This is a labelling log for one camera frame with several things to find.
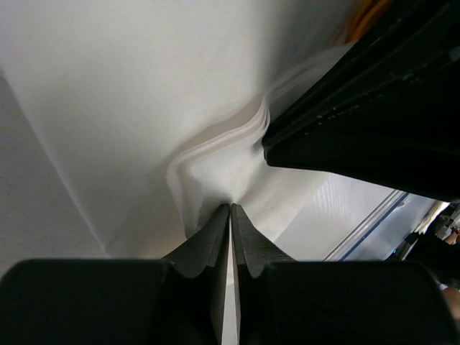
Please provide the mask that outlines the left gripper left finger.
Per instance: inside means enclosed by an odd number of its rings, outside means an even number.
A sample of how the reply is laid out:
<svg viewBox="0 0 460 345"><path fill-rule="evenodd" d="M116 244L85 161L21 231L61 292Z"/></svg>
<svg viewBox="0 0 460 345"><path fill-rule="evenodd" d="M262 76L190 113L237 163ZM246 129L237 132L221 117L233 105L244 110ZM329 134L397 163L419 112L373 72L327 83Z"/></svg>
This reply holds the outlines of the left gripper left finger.
<svg viewBox="0 0 460 345"><path fill-rule="evenodd" d="M229 205L161 259L30 259L1 279L3 344L220 344Z"/></svg>

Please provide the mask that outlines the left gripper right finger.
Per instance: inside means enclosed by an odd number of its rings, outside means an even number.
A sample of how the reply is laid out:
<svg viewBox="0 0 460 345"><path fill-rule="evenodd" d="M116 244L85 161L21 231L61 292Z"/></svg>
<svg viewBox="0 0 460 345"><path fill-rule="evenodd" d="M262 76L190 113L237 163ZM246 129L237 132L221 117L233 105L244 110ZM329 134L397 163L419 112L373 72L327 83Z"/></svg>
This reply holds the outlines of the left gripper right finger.
<svg viewBox="0 0 460 345"><path fill-rule="evenodd" d="M457 344L428 272L405 262L299 262L231 206L240 344Z"/></svg>

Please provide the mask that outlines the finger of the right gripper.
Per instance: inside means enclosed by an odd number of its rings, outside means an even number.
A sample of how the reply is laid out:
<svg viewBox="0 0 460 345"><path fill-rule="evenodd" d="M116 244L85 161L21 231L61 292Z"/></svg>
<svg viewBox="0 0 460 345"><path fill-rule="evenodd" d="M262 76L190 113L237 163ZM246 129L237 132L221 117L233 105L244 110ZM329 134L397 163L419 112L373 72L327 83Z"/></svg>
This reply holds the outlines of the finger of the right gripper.
<svg viewBox="0 0 460 345"><path fill-rule="evenodd" d="M273 167L459 198L459 3L392 1L262 140Z"/></svg>

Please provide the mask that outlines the orange plastic spoon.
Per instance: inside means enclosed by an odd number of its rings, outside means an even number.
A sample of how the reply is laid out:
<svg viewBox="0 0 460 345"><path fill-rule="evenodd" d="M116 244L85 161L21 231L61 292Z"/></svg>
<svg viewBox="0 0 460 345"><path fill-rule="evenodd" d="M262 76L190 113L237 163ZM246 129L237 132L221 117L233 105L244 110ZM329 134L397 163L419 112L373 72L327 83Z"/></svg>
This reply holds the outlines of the orange plastic spoon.
<svg viewBox="0 0 460 345"><path fill-rule="evenodd" d="M363 1L349 25L346 42L355 42L360 39L378 21L391 4L392 1L390 0Z"/></svg>

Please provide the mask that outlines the white paper napkin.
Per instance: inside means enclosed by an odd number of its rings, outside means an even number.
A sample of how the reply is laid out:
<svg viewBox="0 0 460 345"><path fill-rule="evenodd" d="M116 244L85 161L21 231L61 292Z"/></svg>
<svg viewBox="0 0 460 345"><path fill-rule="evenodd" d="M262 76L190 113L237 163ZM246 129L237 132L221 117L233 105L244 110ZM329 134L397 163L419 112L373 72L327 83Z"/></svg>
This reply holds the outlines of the white paper napkin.
<svg viewBox="0 0 460 345"><path fill-rule="evenodd" d="M349 49L358 1L3 1L1 68L110 259L156 259L221 203L297 248L391 188L266 164L269 125Z"/></svg>

